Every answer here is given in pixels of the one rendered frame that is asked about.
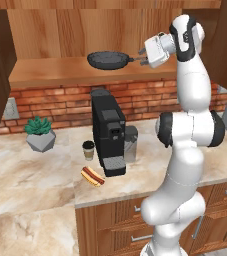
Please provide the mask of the black frying pan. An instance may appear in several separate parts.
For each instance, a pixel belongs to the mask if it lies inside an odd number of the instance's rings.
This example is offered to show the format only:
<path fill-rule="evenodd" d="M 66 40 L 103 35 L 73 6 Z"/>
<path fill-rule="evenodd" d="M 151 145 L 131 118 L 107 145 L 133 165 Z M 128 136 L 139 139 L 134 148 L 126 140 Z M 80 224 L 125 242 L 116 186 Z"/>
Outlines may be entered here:
<path fill-rule="evenodd" d="M 142 57 L 132 58 L 126 53 L 116 51 L 93 52 L 87 56 L 88 63 L 100 70 L 118 70 L 136 60 L 142 60 Z"/>

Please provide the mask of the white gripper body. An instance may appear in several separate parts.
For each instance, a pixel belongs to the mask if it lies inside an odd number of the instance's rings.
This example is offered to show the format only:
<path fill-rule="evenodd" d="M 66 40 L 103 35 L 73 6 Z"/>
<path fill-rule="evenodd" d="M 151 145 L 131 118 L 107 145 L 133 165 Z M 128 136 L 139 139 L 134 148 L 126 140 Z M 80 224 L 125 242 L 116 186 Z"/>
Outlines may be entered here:
<path fill-rule="evenodd" d="M 169 42 L 167 34 L 155 35 L 145 41 L 147 62 L 151 68 L 156 68 L 169 59 Z"/>

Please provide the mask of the wooden base cabinet door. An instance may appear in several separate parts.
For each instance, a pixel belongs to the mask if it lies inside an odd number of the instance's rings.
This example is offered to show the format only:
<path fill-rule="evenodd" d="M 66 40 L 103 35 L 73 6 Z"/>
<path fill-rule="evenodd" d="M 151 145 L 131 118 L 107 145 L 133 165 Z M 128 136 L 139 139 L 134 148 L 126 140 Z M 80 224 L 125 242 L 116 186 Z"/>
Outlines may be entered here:
<path fill-rule="evenodd" d="M 221 213 L 204 216 L 189 255 L 227 248 L 227 215 Z"/>

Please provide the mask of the paper coffee cup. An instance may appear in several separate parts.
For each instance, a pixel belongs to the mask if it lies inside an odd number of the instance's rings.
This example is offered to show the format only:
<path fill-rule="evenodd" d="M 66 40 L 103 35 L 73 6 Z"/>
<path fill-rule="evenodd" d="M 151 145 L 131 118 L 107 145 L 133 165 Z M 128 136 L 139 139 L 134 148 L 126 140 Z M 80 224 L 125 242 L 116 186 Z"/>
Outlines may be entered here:
<path fill-rule="evenodd" d="M 91 161 L 94 156 L 95 144 L 91 140 L 87 140 L 82 144 L 84 157 L 87 161 Z"/>

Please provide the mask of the black coffee machine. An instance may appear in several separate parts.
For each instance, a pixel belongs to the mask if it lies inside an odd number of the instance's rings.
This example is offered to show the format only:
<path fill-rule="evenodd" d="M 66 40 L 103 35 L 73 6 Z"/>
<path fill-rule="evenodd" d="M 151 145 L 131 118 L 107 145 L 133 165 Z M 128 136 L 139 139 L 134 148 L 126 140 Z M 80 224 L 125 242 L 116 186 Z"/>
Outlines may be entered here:
<path fill-rule="evenodd" d="M 138 130 L 127 126 L 115 97 L 106 89 L 91 92 L 93 139 L 106 177 L 126 173 L 126 163 L 136 160 Z"/>

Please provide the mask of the hot dog in bun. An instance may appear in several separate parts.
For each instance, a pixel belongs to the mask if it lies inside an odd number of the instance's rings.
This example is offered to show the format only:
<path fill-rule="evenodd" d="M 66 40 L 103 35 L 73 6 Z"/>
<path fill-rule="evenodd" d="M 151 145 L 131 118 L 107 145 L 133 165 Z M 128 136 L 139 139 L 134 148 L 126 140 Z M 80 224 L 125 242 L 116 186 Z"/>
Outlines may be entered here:
<path fill-rule="evenodd" d="M 81 175 L 95 187 L 100 187 L 105 183 L 104 178 L 89 166 L 84 166 L 82 168 Z"/>

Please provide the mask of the green plant in grey pot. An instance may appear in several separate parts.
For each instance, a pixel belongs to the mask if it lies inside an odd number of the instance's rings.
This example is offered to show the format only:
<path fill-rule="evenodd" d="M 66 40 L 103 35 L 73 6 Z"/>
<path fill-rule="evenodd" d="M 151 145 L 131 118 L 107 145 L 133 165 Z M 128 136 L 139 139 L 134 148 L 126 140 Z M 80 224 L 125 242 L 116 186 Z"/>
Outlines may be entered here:
<path fill-rule="evenodd" d="M 36 116 L 29 119 L 24 131 L 27 133 L 26 142 L 33 151 L 44 153 L 54 147 L 56 134 L 47 118 Z"/>

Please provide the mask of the grey wall socket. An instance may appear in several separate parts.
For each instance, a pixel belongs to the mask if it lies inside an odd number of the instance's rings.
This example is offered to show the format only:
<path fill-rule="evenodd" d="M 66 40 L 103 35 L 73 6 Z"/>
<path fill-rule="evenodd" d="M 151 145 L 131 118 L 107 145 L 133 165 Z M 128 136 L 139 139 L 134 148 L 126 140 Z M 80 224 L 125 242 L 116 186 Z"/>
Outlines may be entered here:
<path fill-rule="evenodd" d="M 19 112 L 14 97 L 10 97 L 7 100 L 3 116 L 5 120 L 13 120 L 19 118 Z"/>

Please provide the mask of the wooden drawer front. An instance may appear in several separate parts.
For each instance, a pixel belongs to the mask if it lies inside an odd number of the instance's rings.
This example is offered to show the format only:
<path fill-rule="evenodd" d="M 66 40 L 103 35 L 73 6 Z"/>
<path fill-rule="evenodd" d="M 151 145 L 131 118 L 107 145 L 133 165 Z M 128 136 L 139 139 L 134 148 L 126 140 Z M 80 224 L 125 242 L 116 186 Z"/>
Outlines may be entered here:
<path fill-rule="evenodd" d="M 143 198 L 129 199 L 98 205 L 96 207 L 97 229 L 114 229 L 124 226 L 147 226 L 141 212 L 135 212 L 134 206 L 141 207 Z"/>
<path fill-rule="evenodd" d="M 124 226 L 114 229 L 104 229 L 97 232 L 98 256 L 123 256 L 125 253 L 138 256 L 143 246 L 150 239 L 131 242 L 131 236 L 152 235 L 150 226 Z"/>
<path fill-rule="evenodd" d="M 220 214 L 223 217 L 227 216 L 227 195 L 225 195 L 225 190 L 227 190 L 227 182 L 216 184 L 213 187 L 207 204 L 207 214 Z"/>

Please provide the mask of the wooden wall cabinet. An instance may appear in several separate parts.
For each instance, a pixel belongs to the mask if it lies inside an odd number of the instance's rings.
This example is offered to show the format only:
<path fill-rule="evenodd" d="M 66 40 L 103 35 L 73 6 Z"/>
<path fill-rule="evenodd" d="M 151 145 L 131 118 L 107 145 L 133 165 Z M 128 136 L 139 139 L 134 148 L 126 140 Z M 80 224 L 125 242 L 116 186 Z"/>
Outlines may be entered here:
<path fill-rule="evenodd" d="M 166 31 L 184 13 L 209 18 L 212 34 L 221 0 L 0 0 L 17 62 L 14 88 L 105 78 L 86 63 L 94 51 L 135 55 L 143 42 Z"/>

